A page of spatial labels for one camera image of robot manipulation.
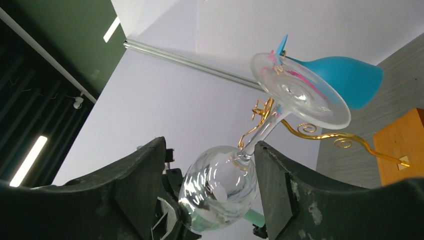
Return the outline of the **blue wine glass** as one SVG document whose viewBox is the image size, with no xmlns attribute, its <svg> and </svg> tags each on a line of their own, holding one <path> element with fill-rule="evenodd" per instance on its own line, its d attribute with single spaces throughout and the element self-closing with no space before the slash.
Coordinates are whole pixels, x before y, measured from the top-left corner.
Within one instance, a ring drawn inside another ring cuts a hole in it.
<svg viewBox="0 0 424 240">
<path fill-rule="evenodd" d="M 384 71 L 351 57 L 328 56 L 312 61 L 301 61 L 290 57 L 325 80 L 346 102 L 350 109 L 367 105 L 378 92 Z"/>
</svg>

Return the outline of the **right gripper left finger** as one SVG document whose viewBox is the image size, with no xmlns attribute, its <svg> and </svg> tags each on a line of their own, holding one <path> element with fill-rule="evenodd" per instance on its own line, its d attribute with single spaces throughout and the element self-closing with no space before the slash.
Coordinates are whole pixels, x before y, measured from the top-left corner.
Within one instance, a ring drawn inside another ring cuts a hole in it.
<svg viewBox="0 0 424 240">
<path fill-rule="evenodd" d="M 150 240 L 166 159 L 157 137 L 65 185 L 0 183 L 3 240 Z"/>
</svg>

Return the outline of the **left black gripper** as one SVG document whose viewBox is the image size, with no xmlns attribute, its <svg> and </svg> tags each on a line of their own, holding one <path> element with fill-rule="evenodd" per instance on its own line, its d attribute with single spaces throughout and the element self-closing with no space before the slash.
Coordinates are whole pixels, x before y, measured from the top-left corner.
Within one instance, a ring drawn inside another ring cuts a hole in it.
<svg viewBox="0 0 424 240">
<path fill-rule="evenodd" d="M 199 240 L 200 234 L 190 231 L 185 225 L 185 217 L 178 204 L 179 192 L 183 183 L 182 171 L 171 168 L 174 150 L 168 148 L 165 154 L 165 167 L 161 176 L 159 193 L 155 206 L 155 217 L 150 230 L 152 240 Z"/>
</svg>

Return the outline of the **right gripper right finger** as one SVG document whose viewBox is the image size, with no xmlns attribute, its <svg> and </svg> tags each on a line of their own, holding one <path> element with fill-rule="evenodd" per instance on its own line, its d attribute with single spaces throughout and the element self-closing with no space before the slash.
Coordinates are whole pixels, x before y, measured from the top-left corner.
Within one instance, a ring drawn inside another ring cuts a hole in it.
<svg viewBox="0 0 424 240">
<path fill-rule="evenodd" d="M 264 141 L 254 158 L 271 240 L 421 240 L 424 180 L 367 189 L 318 173 Z"/>
</svg>

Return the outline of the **clear wine glass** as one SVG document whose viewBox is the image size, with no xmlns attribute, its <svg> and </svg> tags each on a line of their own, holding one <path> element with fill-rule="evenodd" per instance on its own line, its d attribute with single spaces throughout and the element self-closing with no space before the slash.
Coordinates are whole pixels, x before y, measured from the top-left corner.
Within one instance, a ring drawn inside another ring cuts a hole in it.
<svg viewBox="0 0 424 240">
<path fill-rule="evenodd" d="M 226 219 L 242 218 L 251 209 L 259 192 L 255 145 L 288 115 L 294 114 L 327 129 L 347 127 L 351 122 L 347 104 L 329 84 L 327 89 L 329 100 L 315 98 L 300 102 L 292 97 L 269 95 L 264 109 L 265 120 L 248 143 L 240 148 L 221 145 L 204 151 L 188 169 L 179 192 L 178 204 L 185 217 L 184 225 L 189 229 L 190 215 L 198 209 Z"/>
</svg>

